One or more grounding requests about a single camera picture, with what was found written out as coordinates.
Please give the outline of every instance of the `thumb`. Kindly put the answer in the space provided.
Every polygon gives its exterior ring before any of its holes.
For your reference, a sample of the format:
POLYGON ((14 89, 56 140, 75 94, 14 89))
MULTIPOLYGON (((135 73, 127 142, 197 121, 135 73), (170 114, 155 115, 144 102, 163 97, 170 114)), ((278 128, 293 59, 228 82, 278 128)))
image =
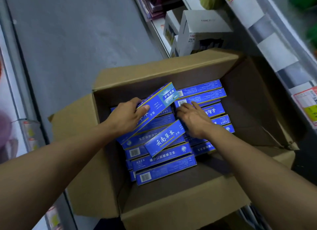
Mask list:
POLYGON ((149 109, 150 109, 149 105, 145 105, 137 109, 137 111, 135 112, 135 114, 137 115, 137 119, 140 120, 141 117, 143 117, 149 109))

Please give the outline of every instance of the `forearm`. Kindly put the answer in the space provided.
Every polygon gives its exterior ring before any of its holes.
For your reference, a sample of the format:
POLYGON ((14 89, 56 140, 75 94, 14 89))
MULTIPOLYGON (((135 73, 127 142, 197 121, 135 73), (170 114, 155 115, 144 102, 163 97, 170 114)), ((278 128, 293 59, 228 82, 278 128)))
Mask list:
POLYGON ((236 179, 273 229, 315 229, 317 188, 219 126, 207 139, 230 164, 236 179))
POLYGON ((1 164, 2 228, 31 229, 97 151, 115 137, 103 123, 1 164))

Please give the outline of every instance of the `hand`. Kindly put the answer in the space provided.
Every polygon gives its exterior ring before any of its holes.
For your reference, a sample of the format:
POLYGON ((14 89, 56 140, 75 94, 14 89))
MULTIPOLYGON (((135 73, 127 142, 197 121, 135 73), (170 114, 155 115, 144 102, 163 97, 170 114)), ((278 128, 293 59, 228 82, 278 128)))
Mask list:
POLYGON ((191 137, 205 139, 211 128, 216 126, 196 102, 192 105, 184 103, 176 110, 177 117, 186 124, 191 137))
POLYGON ((141 117, 148 112, 149 105, 142 106, 136 111, 137 104, 141 101, 135 97, 128 102, 120 103, 109 115, 105 124, 110 127, 110 130, 115 134, 115 138, 133 131, 141 117))

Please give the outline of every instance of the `white box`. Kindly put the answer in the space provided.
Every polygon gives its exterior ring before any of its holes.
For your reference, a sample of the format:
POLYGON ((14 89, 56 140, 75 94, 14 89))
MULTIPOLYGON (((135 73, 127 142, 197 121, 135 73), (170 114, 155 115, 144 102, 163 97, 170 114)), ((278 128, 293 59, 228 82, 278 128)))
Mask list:
POLYGON ((174 36, 174 40, 173 40, 173 44, 172 44, 172 48, 171 48, 171 52, 170 52, 170 56, 172 57, 178 57, 178 48, 177 48, 177 41, 178 41, 178 36, 174 36))
POLYGON ((177 46, 179 56, 209 48, 223 48, 232 36, 232 27, 224 10, 183 11, 177 46))
POLYGON ((185 6, 172 9, 166 12, 164 24, 164 36, 168 43, 172 46, 174 36, 178 35, 180 22, 182 20, 183 11, 187 8, 185 6))

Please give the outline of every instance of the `person's left hand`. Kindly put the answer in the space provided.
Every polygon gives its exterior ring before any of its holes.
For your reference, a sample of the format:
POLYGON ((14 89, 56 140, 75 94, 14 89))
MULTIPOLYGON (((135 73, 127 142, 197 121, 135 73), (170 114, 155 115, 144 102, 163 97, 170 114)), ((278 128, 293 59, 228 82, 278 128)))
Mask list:
POLYGON ((120 103, 116 109, 109 115, 105 124, 115 134, 115 137, 122 136, 131 132, 137 123, 150 109, 149 105, 144 105, 136 111, 137 104, 142 100, 135 97, 128 102, 120 103))

